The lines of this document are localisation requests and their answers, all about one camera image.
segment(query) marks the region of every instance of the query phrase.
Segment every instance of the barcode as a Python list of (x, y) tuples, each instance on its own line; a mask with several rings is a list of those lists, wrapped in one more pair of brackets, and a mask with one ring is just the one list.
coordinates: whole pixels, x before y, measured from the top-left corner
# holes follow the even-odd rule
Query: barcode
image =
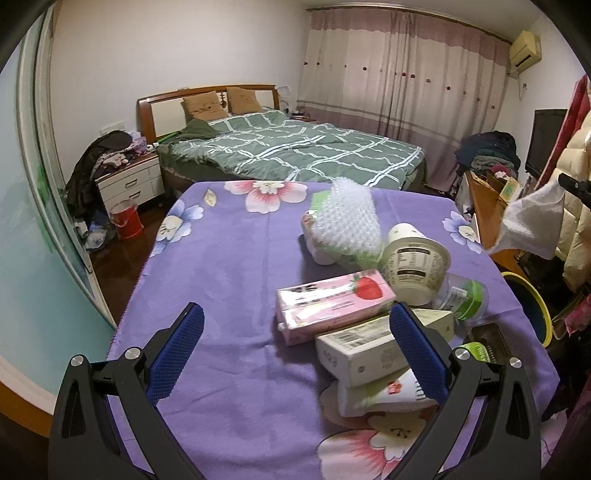
[(423, 400), (424, 398), (427, 398), (427, 396), (423, 392), (423, 389), (421, 388), (421, 385), (419, 384), (418, 381), (416, 381), (414, 383), (414, 388), (415, 388), (415, 390), (417, 392), (417, 400)]
[(369, 332), (363, 336), (357, 335), (353, 332), (340, 332), (335, 333), (333, 337), (334, 341), (348, 348), (356, 348), (358, 346), (365, 345), (366, 343), (378, 340), (386, 335), (389, 335), (390, 330), (380, 330), (379, 332)]

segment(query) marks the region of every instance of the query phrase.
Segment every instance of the pink box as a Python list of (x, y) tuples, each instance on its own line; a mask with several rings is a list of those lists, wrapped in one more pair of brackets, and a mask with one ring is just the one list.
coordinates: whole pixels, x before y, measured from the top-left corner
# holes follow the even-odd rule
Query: pink box
[(387, 313), (395, 295), (377, 270), (277, 290), (277, 328), (288, 346)]

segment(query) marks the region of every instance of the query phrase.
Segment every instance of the strawberry image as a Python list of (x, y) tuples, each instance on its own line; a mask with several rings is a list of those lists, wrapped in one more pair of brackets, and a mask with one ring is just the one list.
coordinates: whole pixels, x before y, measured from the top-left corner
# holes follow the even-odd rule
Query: strawberry image
[(358, 274), (353, 277), (353, 292), (363, 300), (377, 300), (384, 296), (373, 278), (360, 277)]

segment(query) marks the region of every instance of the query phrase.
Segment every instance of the paper cup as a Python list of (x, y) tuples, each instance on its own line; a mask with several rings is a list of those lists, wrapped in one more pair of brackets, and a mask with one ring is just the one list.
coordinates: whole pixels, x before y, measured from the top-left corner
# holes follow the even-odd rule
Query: paper cup
[(427, 238), (410, 223), (394, 225), (388, 234), (388, 242), (392, 243), (401, 238)]
[(396, 225), (388, 238), (394, 240), (384, 251), (383, 271), (397, 300), (416, 307), (431, 302), (450, 267), (449, 252), (408, 223)]

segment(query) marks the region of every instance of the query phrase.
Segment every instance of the wooden desk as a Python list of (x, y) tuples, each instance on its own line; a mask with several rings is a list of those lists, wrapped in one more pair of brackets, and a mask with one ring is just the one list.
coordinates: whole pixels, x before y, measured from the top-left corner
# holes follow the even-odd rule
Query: wooden desk
[[(484, 248), (492, 248), (499, 236), (501, 220), (507, 204), (499, 198), (496, 191), (476, 181), (470, 173), (467, 173), (466, 177), (470, 188), (470, 197), (476, 212), (480, 242)], [(515, 249), (503, 250), (491, 255), (491, 258), (502, 268), (527, 278), (525, 272), (515, 260), (515, 256), (519, 252), (519, 250)]]

